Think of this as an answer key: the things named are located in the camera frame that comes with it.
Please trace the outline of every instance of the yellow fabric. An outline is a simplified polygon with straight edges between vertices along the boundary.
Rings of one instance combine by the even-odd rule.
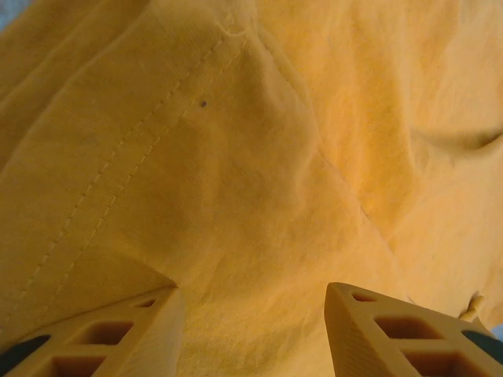
[[[0,37],[0,348],[174,281],[179,375],[332,375],[343,281],[503,322],[503,5],[39,0]]]

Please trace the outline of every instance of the stitched seam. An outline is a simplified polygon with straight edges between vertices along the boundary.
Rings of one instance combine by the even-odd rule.
[[[213,82],[236,60],[236,58],[240,55],[240,53],[243,51],[243,48],[244,46],[246,45],[246,42],[247,42],[247,39],[245,39],[243,41],[243,43],[241,44],[240,48],[238,49],[237,53],[235,53],[231,59],[229,60],[229,63],[227,63],[223,68],[221,68],[218,73],[215,74],[214,78],[206,85],[206,87],[204,88],[203,92],[211,85],[213,84]],[[182,118],[185,116],[185,114],[187,113],[187,111],[194,105],[194,103],[196,102],[196,99],[198,98],[199,96],[196,96],[194,97],[189,105],[185,108],[185,110],[181,113],[181,115],[179,116],[178,118],[178,121],[174,124],[175,126],[179,123],[180,120],[182,120]],[[80,259],[80,257],[83,255],[83,252],[86,250],[86,248],[89,246],[90,244],[90,241],[94,238],[94,236],[96,235],[98,229],[100,228],[101,224],[103,223],[103,220],[106,218],[106,216],[110,213],[110,209],[112,208],[112,206],[114,205],[114,203],[117,201],[117,198],[120,196],[120,194],[123,192],[123,190],[127,187],[127,185],[129,184],[131,178],[138,172],[139,168],[140,168],[140,165],[143,164],[143,162],[147,159],[147,157],[150,155],[150,153],[152,152],[152,150],[156,147],[156,145],[159,143],[159,141],[164,137],[166,136],[167,132],[169,131],[170,127],[169,126],[166,126],[164,127],[164,130],[163,132],[161,133],[160,136],[157,137],[157,139],[148,147],[147,151],[143,154],[143,156],[140,158],[139,162],[135,163],[134,164],[134,168],[133,170],[129,173],[129,175],[126,177],[124,183],[119,187],[119,189],[117,190],[116,194],[112,197],[112,200],[110,201],[110,203],[108,204],[108,206],[106,207],[105,209],[105,212],[103,213],[103,215],[101,216],[101,218],[98,220],[97,224],[94,226],[94,229],[93,229],[93,232],[90,234],[90,236],[87,238],[84,246],[80,249],[79,253],[76,255],[75,257],[75,260],[74,262],[70,265],[70,267],[68,268],[67,272],[64,274],[63,276],[63,279],[62,281],[60,282],[60,284],[58,285],[57,289],[55,290],[53,296],[50,298],[50,300],[44,305],[44,308],[42,310],[42,313],[41,313],[41,317],[46,313],[47,309],[49,308],[50,304],[54,301],[54,299],[57,298],[57,296],[61,293],[62,289],[63,289],[63,286],[64,286],[64,283],[66,282],[66,280],[68,279],[68,277],[70,276],[70,273],[72,272],[72,270],[74,269],[77,261]]]
[[[17,312],[17,310],[20,307],[20,304],[22,303],[25,295],[27,294],[28,290],[30,287],[33,285],[35,282],[35,278],[37,275],[40,273],[40,270],[42,267],[44,267],[50,258],[50,255],[53,253],[54,248],[59,244],[63,236],[68,232],[68,226],[72,222],[72,219],[75,217],[75,214],[77,213],[77,210],[79,209],[80,205],[83,203],[84,199],[87,197],[89,194],[90,190],[96,185],[97,181],[100,179],[100,177],[103,175],[103,173],[108,169],[108,166],[110,165],[110,162],[115,158],[116,153],[121,149],[123,146],[124,142],[126,139],[133,133],[139,130],[139,128],[155,113],[157,112],[161,106],[163,106],[166,101],[168,101],[174,94],[174,92],[180,87],[181,83],[187,80],[188,77],[193,73],[193,71],[199,67],[199,65],[206,60],[214,51],[215,49],[220,46],[223,42],[223,39],[225,38],[225,35],[223,35],[217,43],[211,47],[198,61],[195,63],[187,72],[186,74],[178,80],[178,82],[171,88],[171,90],[168,92],[167,96],[165,98],[162,98],[160,102],[154,106],[154,108],[143,118],[141,119],[138,123],[136,123],[128,132],[127,134],[120,140],[120,142],[117,144],[117,146],[112,150],[111,155],[109,158],[106,160],[106,162],[103,164],[101,169],[98,171],[97,175],[94,177],[94,179],[91,181],[91,183],[88,184],[84,192],[80,195],[79,200],[77,201],[76,205],[73,207],[72,212],[69,214],[69,216],[66,218],[63,227],[61,228],[59,234],[57,235],[57,238],[51,242],[49,250],[44,254],[42,257],[42,260],[37,264],[37,267],[35,268],[35,271],[31,274],[30,278],[28,279],[26,285],[24,286],[22,292],[20,293],[20,297],[17,300],[17,303],[14,305],[10,313],[7,315],[6,319],[3,322],[2,327],[0,328],[0,335],[3,334],[3,331],[5,330],[7,324],[10,322],[12,319],[13,315]]]

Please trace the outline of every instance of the stitching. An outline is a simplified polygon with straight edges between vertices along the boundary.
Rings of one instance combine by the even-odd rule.
[[[235,61],[235,59],[237,58],[237,56],[243,51],[243,48],[244,46],[246,45],[246,42],[247,42],[247,39],[245,39],[243,41],[243,43],[241,44],[240,48],[238,49],[237,53],[235,53],[231,59],[229,60],[229,62],[224,66],[222,67],[217,74],[215,74],[215,76],[213,77],[213,79],[206,85],[206,87],[204,88],[204,91]],[[199,96],[197,97],[194,97],[189,105],[185,108],[185,110],[181,113],[181,115],[179,116],[178,118],[178,121],[175,123],[178,124],[178,122],[185,116],[185,114],[188,112],[188,110],[194,105],[194,103],[196,102],[196,99],[198,98]],[[133,170],[129,173],[129,175],[126,177],[125,181],[123,184],[121,184],[121,186],[119,187],[119,189],[117,190],[116,194],[112,197],[112,200],[110,201],[110,203],[108,204],[108,206],[106,207],[105,209],[105,212],[103,213],[103,215],[101,216],[101,218],[98,220],[97,224],[94,226],[94,229],[93,229],[93,232],[90,234],[90,236],[87,238],[84,246],[80,249],[79,253],[76,255],[75,257],[75,260],[74,262],[70,265],[70,267],[68,268],[67,272],[64,274],[63,276],[63,279],[61,280],[61,282],[59,283],[57,289],[55,290],[53,296],[50,298],[50,300],[44,305],[44,308],[42,310],[42,313],[40,314],[40,316],[42,317],[47,309],[49,308],[50,304],[54,301],[54,299],[56,299],[56,297],[61,293],[62,289],[63,289],[63,286],[64,286],[64,283],[66,282],[66,280],[68,279],[68,277],[70,276],[70,273],[72,272],[72,270],[74,269],[77,261],[80,259],[80,257],[83,255],[83,252],[86,250],[87,246],[89,246],[90,244],[90,241],[94,238],[94,236],[96,235],[98,229],[100,228],[101,224],[103,223],[103,220],[106,218],[106,216],[108,215],[108,213],[110,212],[110,209],[112,208],[113,204],[116,202],[117,198],[120,196],[120,194],[122,193],[122,191],[127,187],[127,185],[129,184],[131,178],[138,172],[139,168],[140,168],[140,165],[143,164],[143,162],[147,159],[147,157],[150,155],[150,153],[152,152],[152,150],[156,147],[156,145],[159,143],[159,141],[164,137],[166,136],[167,132],[169,131],[169,126],[166,126],[164,127],[164,130],[163,132],[161,133],[160,136],[157,137],[157,139],[148,147],[147,151],[143,154],[143,156],[141,157],[140,161],[138,163],[135,163],[134,164],[134,168]]]
[[[28,279],[26,285],[24,286],[22,292],[20,293],[20,296],[17,300],[17,303],[14,305],[12,308],[11,312],[7,315],[5,318],[3,325],[0,327],[0,335],[3,334],[3,331],[5,330],[7,324],[11,321],[13,315],[17,312],[17,310],[20,307],[20,304],[22,303],[24,296],[27,294],[28,290],[30,287],[33,285],[35,282],[35,278],[37,275],[40,273],[40,270],[46,265],[48,259],[50,258],[51,254],[54,251],[54,248],[59,244],[63,236],[68,232],[68,226],[72,222],[73,218],[75,217],[75,214],[77,213],[77,210],[79,209],[80,205],[83,203],[84,199],[86,196],[89,194],[90,190],[94,187],[94,185],[97,183],[97,181],[100,179],[100,177],[103,175],[103,173],[107,170],[108,166],[110,165],[110,162],[114,159],[116,156],[116,153],[120,150],[120,148],[123,146],[124,142],[126,139],[133,133],[139,130],[139,128],[145,124],[145,122],[152,116],[154,115],[159,108],[168,101],[176,89],[178,89],[181,85],[182,82],[187,80],[187,78],[194,72],[194,70],[200,66],[200,64],[206,60],[214,51],[215,49],[220,46],[223,42],[223,39],[225,38],[225,35],[223,35],[217,43],[211,47],[198,61],[195,63],[187,72],[186,74],[178,80],[178,82],[171,88],[171,90],[168,92],[167,96],[165,98],[162,98],[160,102],[150,111],[143,119],[141,119],[138,123],[136,123],[127,133],[126,135],[120,140],[120,142],[117,144],[117,146],[113,149],[111,155],[109,158],[106,160],[106,162],[103,164],[101,169],[97,172],[96,177],[91,181],[91,183],[88,184],[84,192],[80,195],[79,200],[77,201],[76,205],[73,207],[72,212],[69,214],[69,216],[66,218],[64,221],[63,227],[61,228],[61,231],[57,235],[57,238],[51,242],[49,250],[44,254],[42,257],[42,260],[37,264],[37,267],[35,268],[35,271],[31,274],[30,278]]]

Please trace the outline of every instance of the beige plastic part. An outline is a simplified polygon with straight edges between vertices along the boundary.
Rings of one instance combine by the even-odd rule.
[[[31,333],[51,338],[6,377],[174,376],[183,306],[166,287]]]
[[[327,288],[336,377],[496,377],[503,367],[461,333],[482,326],[347,284]]]

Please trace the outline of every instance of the yellow cloth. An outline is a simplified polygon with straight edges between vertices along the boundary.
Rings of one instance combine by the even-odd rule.
[[[331,281],[503,322],[499,0],[38,0],[0,57],[0,349],[171,280],[183,376],[332,375]]]

